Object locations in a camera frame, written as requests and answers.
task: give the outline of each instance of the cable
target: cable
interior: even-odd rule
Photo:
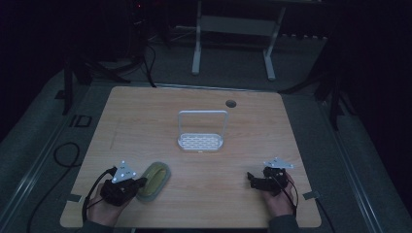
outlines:
[[[149,66],[148,66],[148,62],[146,61],[146,57],[143,56],[143,63],[145,64],[146,72],[147,72],[147,73],[143,72],[143,70],[142,70],[142,72],[148,77],[148,81],[149,81],[149,83],[151,84],[151,86],[152,86],[152,87],[157,87],[157,86],[155,85],[153,79],[152,79],[152,69],[153,69],[154,64],[155,64],[155,49],[153,49],[153,48],[152,48],[151,46],[149,46],[149,45],[148,45],[148,48],[151,49],[152,52],[154,53],[154,58],[152,59],[152,64],[151,64],[151,66],[149,67]]]
[[[83,206],[82,206],[82,219],[83,219],[83,222],[87,221],[87,206],[88,206],[88,202],[90,201],[90,197],[91,197],[91,194],[93,193],[94,189],[97,187],[97,185],[100,183],[100,181],[103,179],[104,176],[106,176],[107,174],[111,174],[112,176],[114,176],[117,170],[118,169],[116,167],[113,167],[111,169],[106,170],[102,175],[100,175],[99,178],[97,178],[96,182],[91,187],[90,191],[88,192],[87,197],[85,198],[85,201],[83,202]]]
[[[73,160],[73,162],[72,162],[71,164],[69,164],[69,165],[66,165],[66,164],[61,163],[61,162],[58,160],[58,158],[57,158],[57,153],[58,153],[58,151],[59,151],[61,148],[66,147],[66,146],[74,146],[74,147],[76,148],[76,150],[77,150],[77,152],[76,152],[76,158],[75,158],[75,159]],[[82,165],[82,163],[76,164],[77,161],[78,161],[78,159],[79,159],[79,156],[80,156],[80,148],[79,148],[79,146],[78,146],[77,144],[72,143],[72,142],[62,144],[62,145],[60,145],[59,147],[57,147],[57,148],[54,150],[54,152],[53,152],[54,162],[56,162],[56,163],[57,163],[59,166],[61,166],[61,167],[67,168],[67,170],[66,170],[66,172],[60,177],[60,179],[58,179],[57,182],[54,183],[54,185],[48,190],[48,192],[46,192],[46,194],[43,196],[43,198],[40,200],[40,202],[39,202],[39,203],[36,205],[36,207],[34,208],[33,212],[32,212],[31,215],[30,215],[30,218],[29,218],[29,220],[28,220],[28,222],[27,222],[27,227],[26,227],[26,232],[27,232],[27,233],[30,233],[30,232],[31,232],[31,223],[32,223],[32,221],[33,221],[33,218],[34,218],[36,212],[39,210],[40,206],[43,204],[43,202],[44,202],[44,201],[46,200],[46,198],[49,196],[49,194],[50,194],[50,193],[54,190],[54,188],[67,176],[67,174],[69,174],[69,172],[72,170],[72,168],[79,167],[79,166]]]
[[[325,211],[324,206],[321,204],[321,201],[320,201],[318,198],[315,198],[315,200],[316,200],[316,203],[319,204],[319,206],[321,207],[322,211],[324,212],[324,214],[325,214],[325,216],[326,216],[326,219],[327,219],[327,221],[329,222],[330,228],[332,229],[332,232],[333,232],[333,233],[336,232],[335,229],[334,229],[334,227],[333,227],[332,221],[330,220],[329,215],[328,215],[327,212]]]
[[[292,208],[293,208],[293,215],[296,216],[296,211],[297,211],[297,205],[299,204],[299,196],[297,195],[297,189],[296,186],[294,186],[294,184],[288,180],[288,183],[290,183],[293,188],[294,191],[296,193],[296,205],[294,204],[292,198],[289,196],[289,194],[285,191],[285,189],[282,187],[282,185],[279,183],[279,181],[276,179],[276,176],[273,175],[273,172],[270,173],[270,177],[279,185],[279,187],[281,188],[281,190],[283,191],[283,193],[285,193],[286,197],[288,198],[288,200],[291,202]]]
[[[98,201],[94,202],[93,204],[88,205],[88,206],[86,207],[86,209],[90,209],[92,206],[94,206],[94,205],[98,204],[99,202],[101,202],[101,201],[103,201],[103,200],[104,200],[104,198],[101,198],[100,200],[98,200]]]

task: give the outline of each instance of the robotic hand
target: robotic hand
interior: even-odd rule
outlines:
[[[147,180],[147,178],[140,178],[136,181],[128,179],[119,183],[112,183],[112,180],[106,180],[100,195],[107,203],[121,206],[135,197],[139,188],[145,186]]]
[[[270,191],[273,196],[276,196],[288,185],[289,180],[285,169],[265,167],[263,175],[264,178],[255,178],[248,172],[248,180],[251,182],[252,188]]]

